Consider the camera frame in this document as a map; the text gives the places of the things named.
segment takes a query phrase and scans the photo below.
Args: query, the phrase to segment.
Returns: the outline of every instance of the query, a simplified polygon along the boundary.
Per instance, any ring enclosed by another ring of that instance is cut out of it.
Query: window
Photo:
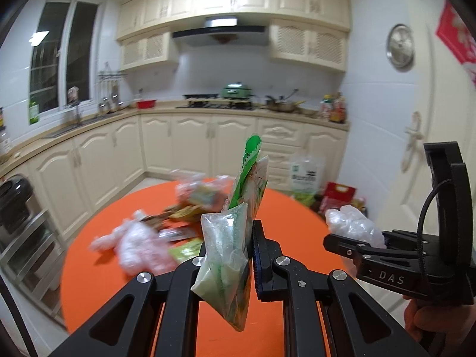
[[[76,0],[47,1],[33,46],[30,99],[40,113],[67,105],[67,90],[90,99],[90,50],[98,6]]]

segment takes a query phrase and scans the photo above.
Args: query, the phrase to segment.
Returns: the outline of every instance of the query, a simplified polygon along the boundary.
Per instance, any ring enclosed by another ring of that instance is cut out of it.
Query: kitchen sink
[[[115,116],[115,115],[117,115],[117,114],[115,114],[115,113],[103,114],[103,115],[95,116],[94,118],[84,119],[79,124],[75,123],[73,125],[68,125],[68,126],[62,127],[61,129],[59,129],[57,131],[46,134],[46,136],[44,136],[42,138],[56,138],[56,137],[62,136],[63,134],[66,134],[67,132],[70,132],[74,129],[78,129],[79,127],[90,125],[91,123],[101,121],[102,119],[111,118],[111,116]]]

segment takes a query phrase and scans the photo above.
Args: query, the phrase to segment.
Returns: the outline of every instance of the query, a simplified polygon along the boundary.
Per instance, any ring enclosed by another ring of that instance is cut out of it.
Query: green bottle
[[[31,98],[29,101],[28,112],[30,118],[30,125],[37,123],[40,120],[40,106],[36,104],[36,102]]]

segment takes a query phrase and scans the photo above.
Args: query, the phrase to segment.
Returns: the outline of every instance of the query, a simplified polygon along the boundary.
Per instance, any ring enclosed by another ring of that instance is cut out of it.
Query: window frame
[[[86,110],[97,104],[96,97],[96,75],[98,71],[98,49],[99,41],[101,36],[101,26],[103,18],[104,3],[99,2],[98,0],[46,0],[46,3],[69,3],[68,12],[66,14],[66,19],[64,22],[63,33],[61,36],[61,44],[59,48],[59,57],[58,57],[58,107],[43,111],[40,113],[40,118],[50,118],[58,114],[66,113],[71,109],[67,106],[67,95],[66,95],[66,66],[68,58],[68,44],[70,42],[71,27],[73,24],[74,13],[78,2],[84,2],[89,4],[95,4],[98,6],[96,11],[96,17],[94,19],[93,30],[91,34],[91,47],[90,47],[90,65],[89,65],[89,99],[81,101],[79,104],[80,110]],[[30,55],[30,69],[32,67],[32,57],[33,57],[33,48]],[[29,78],[29,97],[31,95],[32,88],[32,78]]]

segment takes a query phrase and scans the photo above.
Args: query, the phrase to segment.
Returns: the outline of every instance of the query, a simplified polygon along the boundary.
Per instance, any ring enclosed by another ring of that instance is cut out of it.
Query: round table
[[[109,234],[137,209],[147,214],[160,213],[175,202],[175,185],[159,184],[121,198],[94,216],[74,240],[61,277],[62,312],[70,333],[131,279],[120,269],[112,250],[101,254],[88,249],[93,238]],[[267,189],[256,218],[261,219],[266,237],[280,243],[284,255],[299,260],[308,269],[328,274],[344,267],[341,258],[322,245],[328,233],[325,222],[286,195]],[[283,356],[282,303],[259,302],[252,282],[246,327],[240,333],[207,303],[200,302],[196,355]]]

